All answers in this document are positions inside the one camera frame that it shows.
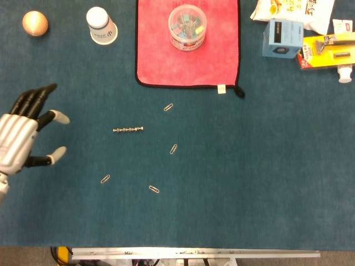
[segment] pink towel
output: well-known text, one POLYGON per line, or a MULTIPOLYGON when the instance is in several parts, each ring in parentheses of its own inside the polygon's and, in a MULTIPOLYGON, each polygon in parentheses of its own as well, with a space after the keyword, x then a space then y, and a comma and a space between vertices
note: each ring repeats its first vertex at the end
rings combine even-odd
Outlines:
POLYGON ((147 86, 167 88, 234 88, 240 64, 238 0, 137 0, 136 77, 147 86), (168 19, 182 4, 201 8, 207 17, 203 44, 194 51, 176 49, 169 41, 168 19))

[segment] paper cup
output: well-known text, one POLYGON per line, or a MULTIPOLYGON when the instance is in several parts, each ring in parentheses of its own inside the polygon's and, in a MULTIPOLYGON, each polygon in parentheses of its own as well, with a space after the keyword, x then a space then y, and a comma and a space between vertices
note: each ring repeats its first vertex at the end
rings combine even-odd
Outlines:
POLYGON ((93 7, 87 12, 90 35, 94 42, 107 45, 114 42, 118 35, 117 26, 101 7, 93 7))

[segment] screw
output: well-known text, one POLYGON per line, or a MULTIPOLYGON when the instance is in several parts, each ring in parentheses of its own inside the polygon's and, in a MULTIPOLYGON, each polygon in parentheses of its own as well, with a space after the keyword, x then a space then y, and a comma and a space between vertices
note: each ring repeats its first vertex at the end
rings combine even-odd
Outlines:
POLYGON ((144 128, 142 126, 139 127, 123 127, 121 129, 113 129, 113 132, 137 132, 137 131, 143 131, 144 128))

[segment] snack bag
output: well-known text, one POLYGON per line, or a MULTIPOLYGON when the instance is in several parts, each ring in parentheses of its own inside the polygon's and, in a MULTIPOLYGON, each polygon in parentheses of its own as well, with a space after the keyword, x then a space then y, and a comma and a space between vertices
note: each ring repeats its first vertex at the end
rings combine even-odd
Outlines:
POLYGON ((251 19, 303 22, 304 29, 327 35, 334 0, 258 0, 251 19))

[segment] small cardboard box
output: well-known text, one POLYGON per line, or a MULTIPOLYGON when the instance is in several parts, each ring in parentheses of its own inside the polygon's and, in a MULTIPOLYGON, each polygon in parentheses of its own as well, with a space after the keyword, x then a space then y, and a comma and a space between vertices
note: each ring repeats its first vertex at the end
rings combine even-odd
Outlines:
POLYGON ((272 19, 264 31, 262 56, 294 58, 302 44, 302 22, 272 19))

